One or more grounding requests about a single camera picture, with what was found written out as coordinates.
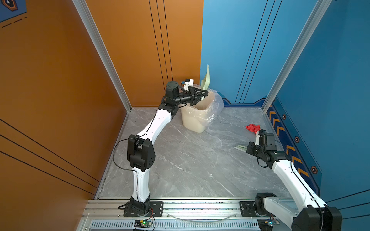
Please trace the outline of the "red paper scrap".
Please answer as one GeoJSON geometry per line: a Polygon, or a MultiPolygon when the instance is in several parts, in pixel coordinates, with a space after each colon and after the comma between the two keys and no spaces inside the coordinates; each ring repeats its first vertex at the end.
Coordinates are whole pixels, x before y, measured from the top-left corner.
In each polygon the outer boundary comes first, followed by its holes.
{"type": "Polygon", "coordinates": [[[250,132],[253,132],[254,134],[257,134],[261,127],[260,125],[249,124],[246,126],[246,129],[250,132]]]}

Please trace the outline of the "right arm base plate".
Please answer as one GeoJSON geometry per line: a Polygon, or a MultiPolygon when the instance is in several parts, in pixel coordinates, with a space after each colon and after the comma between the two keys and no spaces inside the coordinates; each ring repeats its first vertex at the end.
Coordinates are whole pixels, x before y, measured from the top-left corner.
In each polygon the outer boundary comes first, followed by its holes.
{"type": "Polygon", "coordinates": [[[240,201],[240,212],[242,217],[270,217],[268,212],[258,212],[254,201],[240,201]]]}

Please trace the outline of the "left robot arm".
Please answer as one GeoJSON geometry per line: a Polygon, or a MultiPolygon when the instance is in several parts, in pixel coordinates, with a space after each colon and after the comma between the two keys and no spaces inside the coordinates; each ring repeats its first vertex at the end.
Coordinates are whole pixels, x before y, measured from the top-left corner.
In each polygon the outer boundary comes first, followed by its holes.
{"type": "Polygon", "coordinates": [[[134,190],[130,205],[132,211],[141,216],[146,215],[150,210],[149,173],[156,158],[155,140],[180,107],[194,106],[208,96],[207,90],[193,86],[191,81],[186,79],[183,86],[176,81],[168,82],[165,95],[153,119],[140,133],[130,135],[128,138],[127,160],[134,175],[134,190]]]}

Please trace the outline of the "green plastic dustpan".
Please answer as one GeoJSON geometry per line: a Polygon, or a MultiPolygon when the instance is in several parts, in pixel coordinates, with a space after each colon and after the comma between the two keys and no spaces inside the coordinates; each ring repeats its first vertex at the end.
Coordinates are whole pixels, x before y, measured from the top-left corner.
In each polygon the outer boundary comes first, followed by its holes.
{"type": "Polygon", "coordinates": [[[207,65],[207,71],[206,71],[205,78],[201,81],[201,89],[207,90],[209,88],[210,82],[211,82],[210,70],[209,70],[209,65],[207,65]]]}

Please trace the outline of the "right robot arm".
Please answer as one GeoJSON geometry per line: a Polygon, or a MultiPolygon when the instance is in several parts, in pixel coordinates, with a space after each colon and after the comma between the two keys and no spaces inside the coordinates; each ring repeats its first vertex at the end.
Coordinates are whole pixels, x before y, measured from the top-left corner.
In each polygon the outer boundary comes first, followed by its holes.
{"type": "Polygon", "coordinates": [[[266,227],[280,220],[292,231],[342,229],[341,212],[336,207],[328,206],[310,188],[293,165],[293,158],[277,150],[274,134],[259,130],[256,141],[249,142],[246,153],[265,162],[265,168],[271,169],[280,178],[297,206],[297,209],[287,206],[273,193],[258,193],[254,208],[258,215],[270,217],[266,227]]]}

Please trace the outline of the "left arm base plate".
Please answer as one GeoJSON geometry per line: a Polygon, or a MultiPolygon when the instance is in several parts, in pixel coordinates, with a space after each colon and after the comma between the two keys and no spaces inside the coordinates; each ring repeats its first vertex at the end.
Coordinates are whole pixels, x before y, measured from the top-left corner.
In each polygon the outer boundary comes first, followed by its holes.
{"type": "Polygon", "coordinates": [[[163,215],[163,201],[149,201],[145,203],[129,202],[126,204],[124,210],[124,217],[162,217],[163,215]]]}

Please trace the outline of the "green hand brush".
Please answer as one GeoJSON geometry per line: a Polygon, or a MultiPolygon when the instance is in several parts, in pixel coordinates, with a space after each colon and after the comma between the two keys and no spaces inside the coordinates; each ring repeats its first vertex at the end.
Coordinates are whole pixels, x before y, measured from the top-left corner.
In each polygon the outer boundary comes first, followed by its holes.
{"type": "Polygon", "coordinates": [[[238,145],[238,146],[235,147],[235,149],[240,150],[242,152],[246,152],[247,151],[247,147],[246,146],[243,146],[243,145],[238,145]]]}

